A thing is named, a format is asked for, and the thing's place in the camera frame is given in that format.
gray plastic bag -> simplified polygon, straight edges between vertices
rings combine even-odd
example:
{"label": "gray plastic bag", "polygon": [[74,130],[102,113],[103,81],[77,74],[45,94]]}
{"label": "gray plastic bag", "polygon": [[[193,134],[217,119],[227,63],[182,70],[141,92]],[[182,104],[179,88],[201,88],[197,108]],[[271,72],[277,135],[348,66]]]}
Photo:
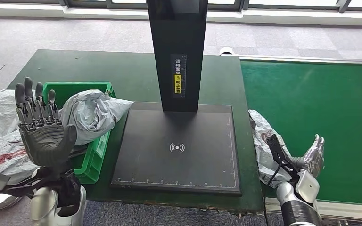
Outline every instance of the gray plastic bag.
{"label": "gray plastic bag", "polygon": [[76,126],[75,145],[84,145],[113,129],[132,104],[92,89],[70,97],[59,113],[64,126]]}

yellow label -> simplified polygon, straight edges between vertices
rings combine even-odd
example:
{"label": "yellow label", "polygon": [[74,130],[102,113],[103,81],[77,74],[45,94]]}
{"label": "yellow label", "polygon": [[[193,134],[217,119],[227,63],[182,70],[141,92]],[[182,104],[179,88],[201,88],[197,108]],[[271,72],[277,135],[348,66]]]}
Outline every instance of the yellow label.
{"label": "yellow label", "polygon": [[174,92],[176,94],[181,94],[181,75],[180,74],[174,75]]}

wireless charging symbol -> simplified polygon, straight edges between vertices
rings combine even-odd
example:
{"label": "wireless charging symbol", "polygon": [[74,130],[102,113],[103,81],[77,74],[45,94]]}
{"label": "wireless charging symbol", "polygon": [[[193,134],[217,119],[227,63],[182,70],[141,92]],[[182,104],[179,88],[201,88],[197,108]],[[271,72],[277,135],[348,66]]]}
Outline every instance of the wireless charging symbol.
{"label": "wireless charging symbol", "polygon": [[174,145],[173,143],[170,144],[170,152],[173,151],[180,151],[180,152],[184,152],[185,151],[185,145],[181,144],[181,145]]}

red stain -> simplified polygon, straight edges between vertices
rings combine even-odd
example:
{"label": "red stain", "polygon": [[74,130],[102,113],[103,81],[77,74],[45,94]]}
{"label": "red stain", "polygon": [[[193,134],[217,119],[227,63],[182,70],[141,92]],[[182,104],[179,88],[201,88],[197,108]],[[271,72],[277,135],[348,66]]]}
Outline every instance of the red stain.
{"label": "red stain", "polygon": [[27,154],[27,151],[24,148],[19,149],[19,150],[13,152],[13,153],[2,154],[0,156],[0,165],[5,163],[8,160],[13,159],[14,157],[22,156],[22,155],[26,155],[26,154]]}

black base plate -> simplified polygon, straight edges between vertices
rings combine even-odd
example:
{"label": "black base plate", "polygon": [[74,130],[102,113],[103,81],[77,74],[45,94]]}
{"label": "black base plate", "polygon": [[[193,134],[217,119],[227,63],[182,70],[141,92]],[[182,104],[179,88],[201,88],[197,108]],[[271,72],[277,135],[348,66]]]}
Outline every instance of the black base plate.
{"label": "black base plate", "polygon": [[136,102],[127,116],[111,186],[241,194],[232,108],[163,112]]}

